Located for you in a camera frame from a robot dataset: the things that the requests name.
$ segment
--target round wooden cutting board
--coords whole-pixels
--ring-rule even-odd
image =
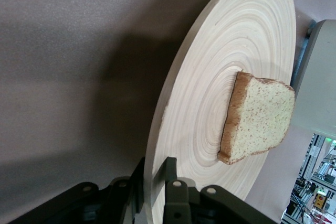
[[[185,37],[155,110],[145,161],[149,223],[162,223],[164,160],[197,189],[216,184],[245,199],[267,153],[234,165],[217,159],[235,76],[244,69],[289,84],[295,51],[293,0],[211,0]]]

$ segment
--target brown crust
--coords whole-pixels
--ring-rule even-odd
[[[246,99],[248,85],[252,78],[255,78],[259,80],[260,82],[267,83],[267,84],[271,84],[272,82],[280,82],[284,84],[289,90],[294,92],[294,89],[291,86],[286,85],[282,81],[276,81],[276,80],[267,79],[267,78],[256,78],[250,73],[245,73],[242,71],[238,72],[236,81],[234,84],[233,92],[231,95],[231,99],[229,102],[227,118],[224,124],[221,148],[217,155],[218,159],[227,165],[237,163],[238,161],[244,159],[244,157],[239,158],[239,159],[231,159],[231,154],[232,154],[233,141],[235,140],[235,134],[238,130],[238,126],[241,120],[241,109],[243,107],[242,105],[244,104],[244,101]],[[272,146],[267,150],[264,150],[261,152],[255,152],[249,155],[261,154],[275,147],[276,146]]]

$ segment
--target black device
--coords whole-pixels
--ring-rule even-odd
[[[78,184],[10,224],[134,223],[144,201],[143,169],[144,158],[131,177],[114,179],[102,190],[94,183]],[[168,157],[159,173],[165,183],[163,224],[275,224],[220,186],[188,187],[177,178],[176,158]]]

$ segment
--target metal screw head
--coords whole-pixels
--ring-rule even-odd
[[[127,182],[122,181],[119,183],[119,187],[125,187],[127,185]]]
[[[91,189],[92,189],[91,186],[86,186],[86,187],[83,188],[83,191],[90,191]]]
[[[216,193],[217,193],[216,189],[215,189],[215,188],[212,188],[212,187],[209,187],[209,188],[206,190],[206,192],[207,192],[208,194],[216,194]]]
[[[173,186],[180,187],[180,186],[182,186],[182,183],[180,181],[176,180],[176,181],[173,182]]]

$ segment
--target slice of bread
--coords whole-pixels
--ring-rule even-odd
[[[231,165],[278,146],[295,103],[291,86],[239,72],[232,92],[218,159]]]

